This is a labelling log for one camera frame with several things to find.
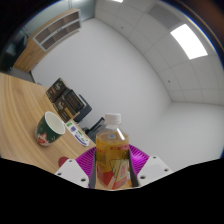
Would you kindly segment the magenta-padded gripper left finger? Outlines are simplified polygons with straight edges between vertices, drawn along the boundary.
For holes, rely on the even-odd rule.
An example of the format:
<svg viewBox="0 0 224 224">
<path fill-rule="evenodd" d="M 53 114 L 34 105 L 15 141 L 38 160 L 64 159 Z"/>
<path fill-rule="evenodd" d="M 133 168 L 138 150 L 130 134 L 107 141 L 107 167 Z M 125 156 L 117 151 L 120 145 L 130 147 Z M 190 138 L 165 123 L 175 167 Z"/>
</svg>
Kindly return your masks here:
<svg viewBox="0 0 224 224">
<path fill-rule="evenodd" d="M 61 157 L 56 175 L 84 188 L 94 189 L 96 184 L 96 148 L 93 147 L 76 159 Z"/>
</svg>

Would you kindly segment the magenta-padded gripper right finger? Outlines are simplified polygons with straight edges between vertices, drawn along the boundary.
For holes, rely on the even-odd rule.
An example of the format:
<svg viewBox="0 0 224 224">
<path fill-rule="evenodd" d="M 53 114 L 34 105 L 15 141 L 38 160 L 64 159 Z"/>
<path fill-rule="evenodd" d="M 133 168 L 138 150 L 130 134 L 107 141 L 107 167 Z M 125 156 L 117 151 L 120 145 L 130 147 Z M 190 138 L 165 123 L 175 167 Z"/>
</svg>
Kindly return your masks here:
<svg viewBox="0 0 224 224">
<path fill-rule="evenodd" d="M 143 187 L 173 171 L 157 156 L 149 156 L 135 146 L 129 146 L 130 180 L 133 187 Z"/>
</svg>

